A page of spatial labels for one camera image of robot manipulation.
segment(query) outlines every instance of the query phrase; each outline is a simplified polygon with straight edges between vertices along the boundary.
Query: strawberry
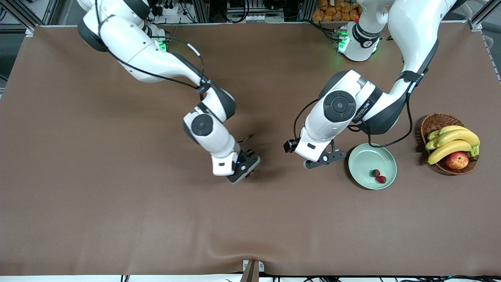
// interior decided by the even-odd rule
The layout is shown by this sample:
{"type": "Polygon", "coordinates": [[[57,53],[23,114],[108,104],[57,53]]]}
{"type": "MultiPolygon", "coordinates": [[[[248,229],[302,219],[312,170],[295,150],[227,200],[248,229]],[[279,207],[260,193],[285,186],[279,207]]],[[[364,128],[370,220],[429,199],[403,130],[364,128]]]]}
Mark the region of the strawberry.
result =
{"type": "Polygon", "coordinates": [[[376,177],[376,181],[381,183],[381,184],[384,184],[386,182],[386,177],[384,177],[382,175],[378,176],[378,177],[376,177]]]}
{"type": "Polygon", "coordinates": [[[371,175],[372,177],[378,177],[381,175],[381,173],[379,172],[379,170],[372,170],[371,175]]]}

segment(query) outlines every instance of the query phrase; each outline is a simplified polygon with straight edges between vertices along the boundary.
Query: plate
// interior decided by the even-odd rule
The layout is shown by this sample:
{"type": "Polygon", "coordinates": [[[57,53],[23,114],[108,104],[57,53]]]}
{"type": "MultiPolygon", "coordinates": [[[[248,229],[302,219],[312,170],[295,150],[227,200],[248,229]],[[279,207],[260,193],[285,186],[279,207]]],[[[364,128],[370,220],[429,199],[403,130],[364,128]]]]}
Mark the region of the plate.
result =
{"type": "Polygon", "coordinates": [[[348,158],[348,168],[358,184],[371,190],[384,189],[397,177],[397,163],[390,151],[386,148],[371,147],[368,143],[353,149],[348,158]],[[371,176],[372,170],[379,170],[381,175],[386,177],[386,183],[377,182],[376,178],[371,176]]]}

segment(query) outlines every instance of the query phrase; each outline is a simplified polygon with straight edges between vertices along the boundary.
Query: table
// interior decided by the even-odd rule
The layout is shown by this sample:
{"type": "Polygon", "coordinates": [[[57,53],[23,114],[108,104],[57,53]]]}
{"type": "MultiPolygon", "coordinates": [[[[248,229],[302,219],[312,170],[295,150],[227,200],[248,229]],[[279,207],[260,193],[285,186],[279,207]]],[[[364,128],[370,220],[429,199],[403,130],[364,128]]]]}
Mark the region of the table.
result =
{"type": "MultiPolygon", "coordinates": [[[[478,168],[438,174],[408,137],[388,148],[398,175],[382,191],[358,187],[347,161],[305,170],[282,144],[338,71],[389,91],[402,68],[394,41],[353,63],[308,24],[183,26],[176,36],[236,98],[225,125],[237,139],[254,133],[245,149],[261,156],[256,171],[237,186],[212,175],[182,130],[192,89],[136,81],[76,28],[37,27],[0,100],[1,275],[221,273],[250,258],[275,275],[501,274],[501,88],[480,33],[442,24],[410,99],[415,120],[446,112],[480,136],[478,168]]],[[[186,47],[170,49],[198,64],[186,47]]],[[[373,142],[407,127],[402,116],[373,142]]],[[[366,141],[336,137],[345,150],[366,141]]]]}

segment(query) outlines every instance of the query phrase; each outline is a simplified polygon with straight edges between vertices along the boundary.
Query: banana bunch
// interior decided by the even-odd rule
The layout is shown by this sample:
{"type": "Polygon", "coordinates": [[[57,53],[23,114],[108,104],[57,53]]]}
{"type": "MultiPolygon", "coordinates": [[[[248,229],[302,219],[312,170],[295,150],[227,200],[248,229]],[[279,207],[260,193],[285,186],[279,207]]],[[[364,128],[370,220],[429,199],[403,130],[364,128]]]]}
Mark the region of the banana bunch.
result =
{"type": "Polygon", "coordinates": [[[478,136],[459,125],[446,126],[430,133],[428,143],[425,146],[427,151],[435,150],[428,157],[430,165],[436,164],[448,154],[458,151],[468,152],[469,157],[475,157],[480,153],[479,147],[480,139],[478,136]]]}

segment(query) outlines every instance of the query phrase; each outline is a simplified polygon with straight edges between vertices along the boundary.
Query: apple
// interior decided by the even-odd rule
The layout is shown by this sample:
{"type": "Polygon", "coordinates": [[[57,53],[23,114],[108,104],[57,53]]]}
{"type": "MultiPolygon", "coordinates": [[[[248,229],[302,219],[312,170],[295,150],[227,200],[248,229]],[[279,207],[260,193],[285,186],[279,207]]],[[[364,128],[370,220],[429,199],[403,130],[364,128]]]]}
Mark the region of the apple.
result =
{"type": "Polygon", "coordinates": [[[464,169],[469,164],[469,157],[463,152],[454,152],[445,157],[445,165],[453,170],[464,169]]]}

